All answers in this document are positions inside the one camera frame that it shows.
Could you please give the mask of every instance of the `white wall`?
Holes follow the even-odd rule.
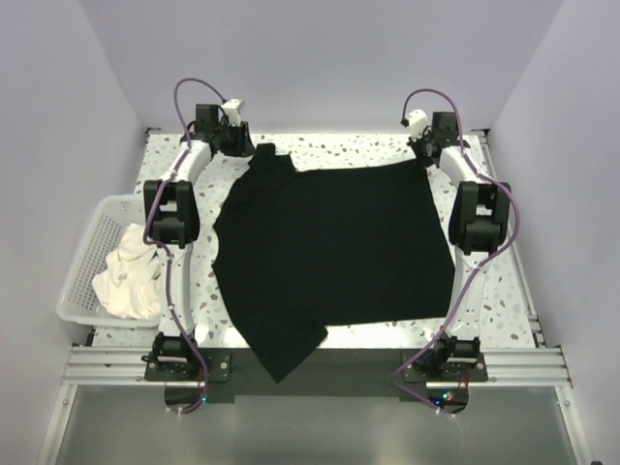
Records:
[[[58,293],[141,126],[77,0],[0,2],[0,89],[0,462],[33,464],[70,347]]]
[[[194,76],[245,98],[252,129],[332,132],[398,130],[421,86],[450,93],[466,127],[490,127],[561,1],[80,0],[149,125],[177,130],[171,89]],[[211,99],[183,91],[188,114]]]
[[[490,133],[542,328],[603,463],[620,459],[619,23],[617,2],[566,0]]]

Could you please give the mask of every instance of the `white cloth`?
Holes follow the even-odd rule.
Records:
[[[144,226],[132,223],[106,257],[108,269],[93,278],[93,289],[108,313],[151,320],[162,312],[162,279],[157,247],[142,242]]]

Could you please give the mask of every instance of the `pebble pattern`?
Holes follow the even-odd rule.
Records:
[[[405,135],[322,135],[255,134],[254,144],[273,142],[278,154],[291,154],[299,171],[374,167],[414,158],[405,145]],[[466,137],[472,156],[486,169],[477,137]],[[141,194],[144,180],[159,178],[177,155],[179,135],[152,135],[135,192]],[[195,243],[191,263],[191,305],[199,325],[208,328],[203,347],[247,347],[233,327],[224,306],[211,264],[218,251],[212,225],[234,183],[248,168],[247,159],[217,154],[204,169],[195,192],[201,216],[201,236]],[[433,198],[442,227],[448,222],[456,190],[449,178],[436,168],[428,169]],[[487,274],[480,310],[480,341],[485,348],[533,348],[534,339],[527,318],[527,300],[520,290],[516,266],[510,254],[495,259]],[[325,348],[412,348],[422,347],[439,329],[443,319],[389,322],[369,325],[331,326]],[[157,328],[96,328],[93,345],[150,347]]]

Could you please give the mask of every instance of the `plastic basket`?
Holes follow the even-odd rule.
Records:
[[[106,269],[106,255],[114,250],[131,223],[144,224],[144,200],[139,195],[103,199],[88,226],[67,275],[56,307],[67,321],[91,326],[154,327],[154,320],[124,320],[108,313],[92,287],[96,274]]]

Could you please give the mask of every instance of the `black t-shirt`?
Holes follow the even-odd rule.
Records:
[[[231,320],[276,382],[325,339],[326,325],[448,312],[453,263],[416,160],[297,172],[261,144],[214,229]]]

